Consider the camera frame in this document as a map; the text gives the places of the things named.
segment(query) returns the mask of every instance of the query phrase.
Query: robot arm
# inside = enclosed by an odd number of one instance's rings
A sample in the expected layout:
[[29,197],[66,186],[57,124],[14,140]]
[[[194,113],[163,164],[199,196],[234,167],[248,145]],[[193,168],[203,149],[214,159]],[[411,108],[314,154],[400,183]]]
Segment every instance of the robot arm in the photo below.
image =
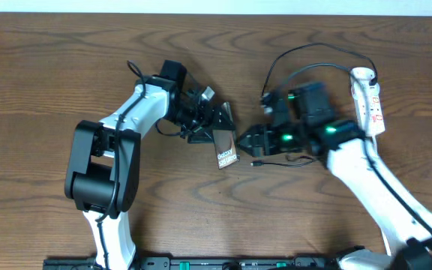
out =
[[431,264],[432,256],[426,248],[431,246],[432,235],[393,196],[377,172],[431,229],[432,213],[391,173],[365,139],[365,132],[354,121],[337,119],[322,83],[291,90],[289,100],[300,119],[298,123],[289,120],[289,110],[280,94],[268,93],[262,99],[262,106],[271,112],[272,123],[250,127],[240,137],[240,148],[254,157],[307,149],[355,194],[381,229],[388,255],[357,250],[340,258],[339,266],[342,269],[387,269],[406,248],[419,248],[422,252],[418,254],[418,263],[427,260]]
[[[234,130],[230,117],[210,101],[214,92],[205,91],[184,99],[182,86],[186,68],[178,62],[165,61],[159,75],[136,82],[133,95],[112,115],[98,123],[82,121],[75,130],[70,163],[64,186],[66,197],[88,220],[97,247],[96,263],[105,269],[131,269],[137,248],[131,239],[127,211],[136,196],[140,171],[140,142],[151,126],[165,118],[181,127],[188,142],[212,143],[212,130]],[[145,96],[140,99],[145,83]],[[115,168],[92,161],[92,156],[114,158],[116,123],[136,100],[119,128],[118,186],[115,203]],[[109,211],[109,218],[96,220]]]

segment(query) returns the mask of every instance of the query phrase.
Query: green connector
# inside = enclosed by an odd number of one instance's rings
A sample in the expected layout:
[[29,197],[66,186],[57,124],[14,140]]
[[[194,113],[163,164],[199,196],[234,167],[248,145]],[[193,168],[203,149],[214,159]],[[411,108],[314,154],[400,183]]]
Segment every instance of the green connector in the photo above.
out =
[[189,262],[180,262],[179,270],[189,270]]

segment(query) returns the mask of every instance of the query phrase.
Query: black bracket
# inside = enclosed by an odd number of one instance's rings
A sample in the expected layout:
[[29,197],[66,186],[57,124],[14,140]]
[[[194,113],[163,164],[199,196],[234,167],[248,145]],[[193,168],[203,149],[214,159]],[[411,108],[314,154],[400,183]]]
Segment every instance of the black bracket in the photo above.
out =
[[[109,212],[111,218],[131,207],[140,178],[141,135],[123,130],[119,136],[119,187],[114,209]],[[92,162],[92,156],[100,157],[105,151],[113,152],[113,148],[114,130],[90,121],[81,121],[76,126],[64,193],[74,200],[78,210],[104,212],[110,204],[114,164],[110,167]]]
[[213,143],[213,131],[234,131],[236,129],[228,113],[221,107],[215,106],[208,113],[211,117],[209,126],[196,129],[196,132],[187,135],[187,143]]

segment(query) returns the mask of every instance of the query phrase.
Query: green led light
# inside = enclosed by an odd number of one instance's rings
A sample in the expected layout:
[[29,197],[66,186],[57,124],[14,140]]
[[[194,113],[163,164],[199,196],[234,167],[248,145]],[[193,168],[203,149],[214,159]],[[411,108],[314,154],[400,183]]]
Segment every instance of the green led light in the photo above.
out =
[[334,132],[336,132],[336,131],[337,131],[337,129],[334,128],[334,127],[326,127],[326,132],[327,132],[327,133],[334,133]]
[[293,139],[293,135],[284,134],[283,135],[283,141],[289,141]]

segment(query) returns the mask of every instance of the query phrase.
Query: white cable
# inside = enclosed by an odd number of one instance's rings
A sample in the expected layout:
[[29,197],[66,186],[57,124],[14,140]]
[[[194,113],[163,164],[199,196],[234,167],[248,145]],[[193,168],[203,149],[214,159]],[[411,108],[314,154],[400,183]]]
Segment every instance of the white cable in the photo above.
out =
[[378,155],[378,143],[376,141],[376,135],[373,135],[371,137],[371,139],[373,139],[373,147],[374,147],[374,152],[376,152],[376,155]]

